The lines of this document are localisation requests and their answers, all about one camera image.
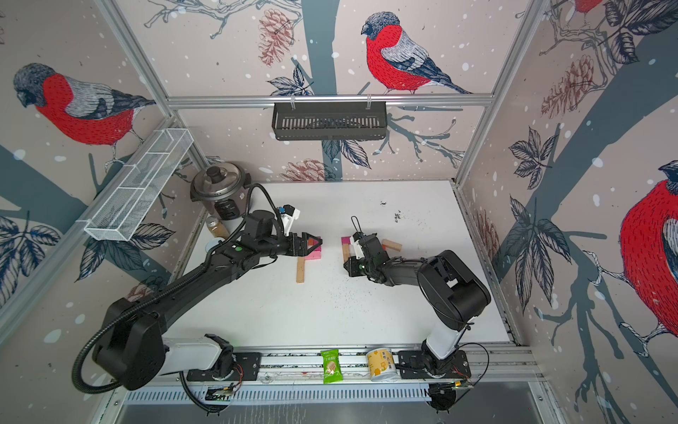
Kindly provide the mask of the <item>light pink block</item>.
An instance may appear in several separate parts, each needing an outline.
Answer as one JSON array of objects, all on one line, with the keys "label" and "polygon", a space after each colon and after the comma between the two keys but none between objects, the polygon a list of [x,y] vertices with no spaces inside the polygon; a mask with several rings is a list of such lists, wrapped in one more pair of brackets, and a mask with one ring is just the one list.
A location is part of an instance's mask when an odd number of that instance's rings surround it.
[{"label": "light pink block", "polygon": [[321,259],[321,251],[314,251],[311,254],[309,254],[305,259],[307,261],[315,261]]}]

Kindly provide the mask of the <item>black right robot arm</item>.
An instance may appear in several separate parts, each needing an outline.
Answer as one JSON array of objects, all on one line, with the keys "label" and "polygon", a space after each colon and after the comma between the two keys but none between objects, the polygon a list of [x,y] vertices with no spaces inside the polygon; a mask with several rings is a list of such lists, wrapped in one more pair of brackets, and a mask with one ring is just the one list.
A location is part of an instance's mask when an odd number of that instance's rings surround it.
[{"label": "black right robot arm", "polygon": [[375,233],[357,231],[349,240],[355,254],[347,258],[344,269],[350,277],[366,277],[388,287],[417,287],[439,319],[420,349],[397,354],[401,377],[469,380],[471,371],[461,339],[490,305],[487,287],[450,250],[410,260],[389,256]]}]

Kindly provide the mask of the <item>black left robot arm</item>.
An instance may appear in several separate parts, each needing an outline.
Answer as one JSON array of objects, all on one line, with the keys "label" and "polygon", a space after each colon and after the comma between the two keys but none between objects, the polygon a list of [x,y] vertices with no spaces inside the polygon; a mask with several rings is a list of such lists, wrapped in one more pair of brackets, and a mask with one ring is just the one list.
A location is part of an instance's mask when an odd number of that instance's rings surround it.
[{"label": "black left robot arm", "polygon": [[297,215],[289,204],[246,210],[231,235],[211,247],[197,268],[156,294],[112,303],[102,327],[74,360],[74,388],[89,395],[119,387],[138,390],[169,374],[169,357],[177,356],[178,350],[163,336],[181,316],[217,289],[262,268],[265,257],[306,258],[322,246],[317,236],[291,231]]}]

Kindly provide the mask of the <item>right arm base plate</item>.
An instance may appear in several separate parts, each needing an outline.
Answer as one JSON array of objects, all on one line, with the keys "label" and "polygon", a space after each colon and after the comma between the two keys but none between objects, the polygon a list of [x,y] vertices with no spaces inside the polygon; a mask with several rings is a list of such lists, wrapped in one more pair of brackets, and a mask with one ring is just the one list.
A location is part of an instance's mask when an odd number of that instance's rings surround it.
[{"label": "right arm base plate", "polygon": [[423,351],[400,351],[395,366],[405,380],[461,379],[470,380],[471,370],[466,352],[457,350],[443,360]]}]

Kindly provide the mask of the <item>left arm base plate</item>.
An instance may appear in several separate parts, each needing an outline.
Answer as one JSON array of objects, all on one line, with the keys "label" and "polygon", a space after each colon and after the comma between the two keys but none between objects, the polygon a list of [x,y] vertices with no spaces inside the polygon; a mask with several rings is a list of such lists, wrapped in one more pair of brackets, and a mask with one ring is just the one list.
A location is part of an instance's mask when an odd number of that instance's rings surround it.
[{"label": "left arm base plate", "polygon": [[222,353],[216,363],[206,370],[189,370],[185,379],[189,382],[251,382],[258,378],[261,353]]}]

